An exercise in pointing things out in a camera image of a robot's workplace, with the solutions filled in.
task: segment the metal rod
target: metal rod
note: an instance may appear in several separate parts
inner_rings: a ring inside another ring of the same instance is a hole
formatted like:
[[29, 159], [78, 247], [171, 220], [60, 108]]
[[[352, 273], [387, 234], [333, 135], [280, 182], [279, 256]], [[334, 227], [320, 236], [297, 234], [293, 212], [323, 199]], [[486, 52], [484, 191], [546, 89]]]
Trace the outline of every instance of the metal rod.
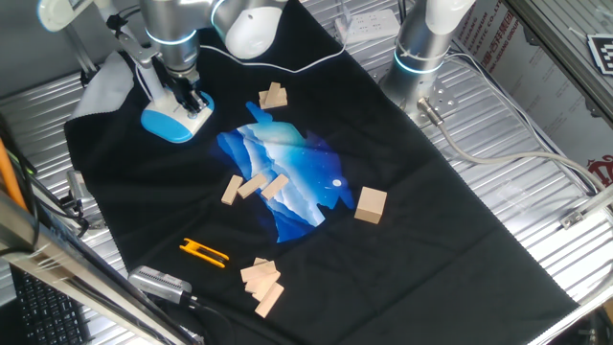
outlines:
[[[0, 249], [4, 249], [4, 246], [23, 246], [24, 242], [31, 241], [33, 221], [32, 216], [0, 194]], [[90, 261], [88, 258], [91, 257], [91, 249], [80, 252], [82, 249], [79, 245], [74, 246], [74, 242], [79, 244], [79, 240], [71, 236], [68, 230], [57, 227], [50, 231], [40, 224], [36, 252], [32, 255], [11, 253], [5, 259], [149, 343], [197, 343], [142, 293], [138, 293], [136, 287], [127, 281], [123, 287], [118, 284], [118, 277], [125, 278], [117, 272], [110, 275], [105, 272], [112, 269], [108, 264], [107, 269], [100, 270], [102, 259], [98, 257], [99, 260]]]
[[96, 72], [96, 65], [92, 61], [92, 59], [87, 55], [87, 51], [85, 50], [85, 46], [83, 42], [80, 40], [79, 35], [77, 34], [77, 30], [73, 27], [72, 24], [68, 24], [62, 32], [68, 39], [68, 43], [71, 45], [75, 52], [75, 56], [77, 57], [77, 61], [80, 64], [80, 67], [83, 69], [85, 74], [89, 74], [92, 72]]

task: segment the metal clamp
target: metal clamp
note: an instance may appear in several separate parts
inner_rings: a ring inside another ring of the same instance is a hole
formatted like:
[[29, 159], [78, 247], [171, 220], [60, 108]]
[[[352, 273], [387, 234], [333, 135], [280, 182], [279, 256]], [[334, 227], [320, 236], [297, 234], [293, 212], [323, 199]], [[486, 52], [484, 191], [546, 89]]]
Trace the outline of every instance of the metal clamp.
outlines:
[[159, 52], [153, 48], [143, 48], [140, 43], [127, 34], [121, 33], [117, 38], [124, 50], [134, 58], [138, 64], [145, 68], [151, 67], [151, 60], [159, 54]]
[[611, 204], [613, 204], [613, 185], [607, 187], [604, 191], [598, 193], [589, 201], [579, 206], [573, 213], [564, 217], [560, 223], [564, 229], [568, 230]]

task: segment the stacked wooden blocks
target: stacked wooden blocks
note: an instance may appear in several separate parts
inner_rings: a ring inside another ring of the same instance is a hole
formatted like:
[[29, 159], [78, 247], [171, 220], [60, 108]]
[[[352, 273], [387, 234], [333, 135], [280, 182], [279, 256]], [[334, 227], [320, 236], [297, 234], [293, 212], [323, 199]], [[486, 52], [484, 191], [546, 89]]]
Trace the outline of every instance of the stacked wooden blocks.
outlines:
[[262, 110], [287, 105], [287, 91], [278, 82], [271, 82], [268, 91], [260, 92]]
[[245, 291], [260, 301], [256, 313], [266, 317], [284, 291], [284, 287], [277, 283], [281, 273], [275, 267], [275, 262], [256, 258], [253, 266], [240, 271], [240, 276], [242, 282], [246, 283]]

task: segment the keyboard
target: keyboard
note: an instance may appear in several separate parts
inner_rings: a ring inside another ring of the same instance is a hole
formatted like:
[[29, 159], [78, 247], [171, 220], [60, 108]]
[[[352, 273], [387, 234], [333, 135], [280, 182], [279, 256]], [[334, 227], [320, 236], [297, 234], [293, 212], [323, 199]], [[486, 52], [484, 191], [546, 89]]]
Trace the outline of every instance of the keyboard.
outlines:
[[11, 275], [29, 344], [80, 345], [89, 341], [77, 301], [12, 265]]

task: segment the yellow clip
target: yellow clip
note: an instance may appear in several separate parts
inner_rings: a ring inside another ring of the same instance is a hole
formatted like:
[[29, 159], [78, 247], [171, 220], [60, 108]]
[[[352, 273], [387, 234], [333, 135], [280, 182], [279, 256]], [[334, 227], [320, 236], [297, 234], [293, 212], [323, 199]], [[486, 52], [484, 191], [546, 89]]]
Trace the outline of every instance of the yellow clip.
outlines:
[[204, 246], [197, 241], [190, 239], [183, 239], [183, 241], [185, 241], [185, 244], [179, 245], [179, 249], [206, 260], [217, 267], [225, 268], [226, 263], [230, 261], [227, 255], [211, 249], [208, 246]]

